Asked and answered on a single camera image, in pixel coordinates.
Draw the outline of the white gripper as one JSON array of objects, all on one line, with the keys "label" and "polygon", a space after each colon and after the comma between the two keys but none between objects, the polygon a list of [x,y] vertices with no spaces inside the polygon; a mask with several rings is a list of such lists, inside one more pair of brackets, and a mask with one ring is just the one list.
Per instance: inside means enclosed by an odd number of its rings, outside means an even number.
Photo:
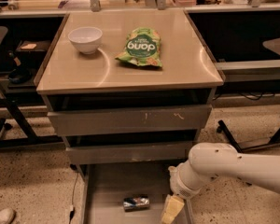
[{"label": "white gripper", "polygon": [[190,166],[170,166],[168,171],[170,189],[174,195],[167,195],[165,199],[161,213],[161,224],[172,224],[183,209],[184,200],[191,199],[200,191],[199,179]]}]

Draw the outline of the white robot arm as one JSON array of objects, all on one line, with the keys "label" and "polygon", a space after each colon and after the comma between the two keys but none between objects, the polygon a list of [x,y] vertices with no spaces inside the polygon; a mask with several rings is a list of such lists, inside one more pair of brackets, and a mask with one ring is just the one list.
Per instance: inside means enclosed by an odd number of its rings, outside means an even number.
[{"label": "white robot arm", "polygon": [[168,170],[173,194],[166,197],[161,224],[172,224],[186,200],[221,176],[280,194],[280,156],[244,154],[226,143],[199,143],[190,149],[185,162]]}]

